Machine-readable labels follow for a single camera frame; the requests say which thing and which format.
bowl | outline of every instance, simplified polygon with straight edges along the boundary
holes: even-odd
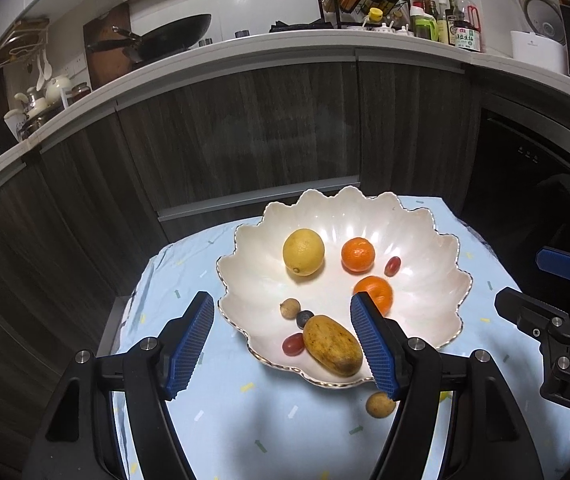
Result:
[[[316,231],[325,244],[324,264],[300,278],[283,263],[282,247],[296,229]],[[351,274],[341,264],[340,249],[350,238],[367,238],[376,250],[374,267]],[[399,256],[400,271],[387,278],[394,304],[387,315],[408,337],[420,337],[435,348],[451,342],[463,328],[458,307],[472,286],[469,273],[458,268],[460,244],[451,234],[439,234],[427,208],[405,209],[391,192],[366,198],[345,187],[327,197],[309,189],[291,206],[270,203],[258,225],[240,225],[234,252],[218,259],[225,285],[220,313],[247,339],[247,348],[260,362],[301,375],[325,388],[356,386],[373,377],[363,359],[358,373],[348,378],[332,374],[303,352],[294,357],[282,351],[283,340],[300,329],[280,315],[280,303],[296,298],[303,310],[325,314],[355,335],[350,300],[356,282],[370,274],[385,277],[385,264]]]

table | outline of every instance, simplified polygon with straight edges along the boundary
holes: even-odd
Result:
[[[460,307],[463,331],[443,351],[468,356],[484,348],[492,354],[527,421],[545,478],[560,478],[570,466],[570,410],[540,397],[538,343],[494,309],[495,294],[505,286],[517,289],[516,283],[441,199],[400,199],[408,209],[429,207],[438,231],[459,237],[459,266],[474,279]],[[224,288],[216,273],[217,259],[234,250],[236,226],[259,220],[204,230],[153,257],[127,303],[118,352],[158,335],[168,320],[183,314],[199,290],[218,301]],[[365,480],[393,420],[367,415],[365,402],[375,390],[373,383],[326,390],[269,368],[249,354],[244,336],[217,312],[189,387],[168,408],[198,480]],[[424,480],[438,476],[450,402],[440,404]],[[114,415],[126,469],[132,480],[140,480],[123,393],[114,394]]]

black dishwasher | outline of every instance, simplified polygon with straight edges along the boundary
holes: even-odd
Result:
[[[543,246],[570,252],[570,155],[483,110],[460,218],[484,238],[521,290],[570,314],[570,281],[538,269]]]

black frying pan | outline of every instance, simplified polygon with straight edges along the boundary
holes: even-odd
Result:
[[[122,40],[97,41],[87,45],[87,50],[104,52],[124,47],[123,53],[133,62],[160,59],[187,50],[205,35],[210,23],[211,14],[198,14],[167,23],[142,36],[114,26],[113,31],[124,36]]]

yellow lemon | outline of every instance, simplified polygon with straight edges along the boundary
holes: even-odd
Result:
[[[309,276],[322,265],[324,244],[311,229],[298,229],[289,235],[283,245],[283,261],[297,276]]]

